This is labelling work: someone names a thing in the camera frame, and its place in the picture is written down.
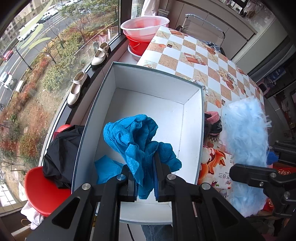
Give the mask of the red plastic chair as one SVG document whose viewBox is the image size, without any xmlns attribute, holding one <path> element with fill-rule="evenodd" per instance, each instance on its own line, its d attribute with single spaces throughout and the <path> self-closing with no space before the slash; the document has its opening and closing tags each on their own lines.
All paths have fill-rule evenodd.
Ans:
<svg viewBox="0 0 296 241">
<path fill-rule="evenodd" d="M 54 133 L 54 138 L 57 133 L 70 126 L 62 125 L 59 127 Z M 71 195 L 71 191 L 67 188 L 60 189 L 53 181 L 45 178 L 43 165 L 41 165 L 30 169 L 25 175 L 25 194 L 29 204 L 47 217 Z"/>
</svg>

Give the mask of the blue dotted cloth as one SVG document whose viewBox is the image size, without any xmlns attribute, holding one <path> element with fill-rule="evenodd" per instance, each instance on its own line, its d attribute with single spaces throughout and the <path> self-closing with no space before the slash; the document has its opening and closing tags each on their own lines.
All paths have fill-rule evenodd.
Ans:
<svg viewBox="0 0 296 241">
<path fill-rule="evenodd" d="M 106 183 L 110 178 L 119 175 L 123 168 L 123 164 L 112 160 L 108 156 L 103 156 L 94 162 L 97 182 L 96 184 Z"/>
</svg>

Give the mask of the cream shoe near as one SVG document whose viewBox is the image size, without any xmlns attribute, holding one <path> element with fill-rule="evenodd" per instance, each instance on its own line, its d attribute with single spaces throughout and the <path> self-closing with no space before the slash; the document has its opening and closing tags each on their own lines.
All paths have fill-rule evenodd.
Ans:
<svg viewBox="0 0 296 241">
<path fill-rule="evenodd" d="M 82 70 L 75 75 L 72 81 L 71 90 L 67 97 L 67 105 L 69 107 L 73 107 L 76 104 L 76 102 L 80 97 L 82 88 L 85 82 L 88 81 L 88 79 L 89 79 L 88 74 Z"/>
</svg>

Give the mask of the pink translucent basin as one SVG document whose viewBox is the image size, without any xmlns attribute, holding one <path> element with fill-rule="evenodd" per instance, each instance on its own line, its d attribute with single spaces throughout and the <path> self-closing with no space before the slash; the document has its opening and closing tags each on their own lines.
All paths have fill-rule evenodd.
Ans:
<svg viewBox="0 0 296 241">
<path fill-rule="evenodd" d="M 163 16 L 139 16 L 125 21 L 120 28 L 130 39 L 138 42 L 150 42 L 159 27 L 167 27 L 170 23 Z"/>
</svg>

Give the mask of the black garment on chair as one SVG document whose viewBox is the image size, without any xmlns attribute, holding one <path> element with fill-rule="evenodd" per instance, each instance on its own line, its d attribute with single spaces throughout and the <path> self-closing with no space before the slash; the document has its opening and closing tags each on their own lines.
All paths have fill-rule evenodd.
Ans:
<svg viewBox="0 0 296 241">
<path fill-rule="evenodd" d="M 70 189 L 84 126 L 73 125 L 57 133 L 43 158 L 43 175 L 60 189 Z"/>
</svg>

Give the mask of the checkered patterned tablecloth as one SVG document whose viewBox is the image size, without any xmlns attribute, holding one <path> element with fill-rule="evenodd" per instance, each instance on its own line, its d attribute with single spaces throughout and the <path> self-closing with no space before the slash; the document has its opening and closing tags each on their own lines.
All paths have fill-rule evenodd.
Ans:
<svg viewBox="0 0 296 241">
<path fill-rule="evenodd" d="M 256 83 L 232 61 L 188 34 L 159 27 L 138 61 L 144 66 L 173 74 L 201 85 L 184 111 L 183 128 L 187 132 L 203 130 L 205 111 L 221 113 L 228 104 L 255 96 L 264 104 Z"/>
</svg>

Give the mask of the cream shoe far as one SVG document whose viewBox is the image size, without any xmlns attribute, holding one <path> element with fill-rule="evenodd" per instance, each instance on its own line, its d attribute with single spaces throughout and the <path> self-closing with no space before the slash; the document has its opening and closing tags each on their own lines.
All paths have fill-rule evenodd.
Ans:
<svg viewBox="0 0 296 241">
<path fill-rule="evenodd" d="M 97 49 L 92 61 L 91 68 L 97 69 L 104 64 L 111 53 L 111 48 L 107 42 L 103 42 Z"/>
</svg>

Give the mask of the light blue fluffy cloth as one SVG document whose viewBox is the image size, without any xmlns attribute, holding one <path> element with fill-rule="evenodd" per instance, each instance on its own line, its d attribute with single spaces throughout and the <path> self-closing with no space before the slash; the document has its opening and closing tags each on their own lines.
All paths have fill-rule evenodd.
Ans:
<svg viewBox="0 0 296 241">
<path fill-rule="evenodd" d="M 222 109 L 222 127 L 226 133 L 226 150 L 234 164 L 267 167 L 267 129 L 271 121 L 266 119 L 256 97 L 227 104 Z M 257 214 L 266 199 L 262 189 L 231 180 L 229 202 L 242 216 Z"/>
</svg>

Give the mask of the red plastic basin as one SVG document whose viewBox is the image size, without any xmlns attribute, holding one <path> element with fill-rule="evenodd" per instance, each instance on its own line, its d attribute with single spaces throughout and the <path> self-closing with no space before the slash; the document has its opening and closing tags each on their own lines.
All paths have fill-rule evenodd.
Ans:
<svg viewBox="0 0 296 241">
<path fill-rule="evenodd" d="M 133 40 L 131 37 L 126 36 L 129 40 L 129 47 L 133 54 L 142 56 L 144 51 L 147 49 L 149 42 Z"/>
</svg>

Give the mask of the white open storage box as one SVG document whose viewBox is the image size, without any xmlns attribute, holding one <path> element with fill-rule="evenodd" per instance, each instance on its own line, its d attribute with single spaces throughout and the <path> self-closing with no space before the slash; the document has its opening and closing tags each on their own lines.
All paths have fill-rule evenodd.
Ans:
<svg viewBox="0 0 296 241">
<path fill-rule="evenodd" d="M 72 190 L 84 183 L 95 185 L 94 162 L 103 156 L 126 164 L 123 157 L 104 141 L 103 129 L 109 122 L 145 114 L 158 125 L 154 141 L 171 144 L 182 168 L 172 172 L 186 182 L 196 184 L 200 171 L 203 130 L 187 132 L 183 128 L 184 111 L 189 100 L 202 88 L 192 82 L 156 69 L 113 63 L 98 91 L 82 134 L 73 173 Z M 171 203 L 157 202 L 154 189 L 147 199 L 123 202 L 120 221 L 139 225 L 170 225 Z"/>
</svg>

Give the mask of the cream shoe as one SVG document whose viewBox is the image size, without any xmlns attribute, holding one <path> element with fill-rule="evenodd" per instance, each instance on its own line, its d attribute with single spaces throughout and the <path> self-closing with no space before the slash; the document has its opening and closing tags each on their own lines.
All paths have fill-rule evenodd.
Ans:
<svg viewBox="0 0 296 241">
<path fill-rule="evenodd" d="M 71 90 L 67 97 L 67 105 L 69 107 L 73 107 L 76 104 L 76 102 L 80 97 L 82 88 L 85 82 L 88 81 L 88 79 L 89 79 L 88 74 L 82 70 L 75 75 L 72 81 Z"/>
<path fill-rule="evenodd" d="M 92 61 L 91 68 L 97 69 L 104 64 L 111 53 L 111 48 L 107 42 L 103 42 L 97 49 Z"/>
</svg>

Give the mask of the white cabinet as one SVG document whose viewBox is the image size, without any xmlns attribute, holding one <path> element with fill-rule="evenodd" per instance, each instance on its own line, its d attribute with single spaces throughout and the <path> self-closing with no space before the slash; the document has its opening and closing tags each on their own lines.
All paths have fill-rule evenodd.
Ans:
<svg viewBox="0 0 296 241">
<path fill-rule="evenodd" d="M 222 48 L 232 59 L 258 32 L 236 11 L 221 1 L 160 1 L 159 7 L 169 11 L 170 27 L 184 22 L 185 14 L 195 14 L 213 23 L 225 33 Z"/>
</svg>

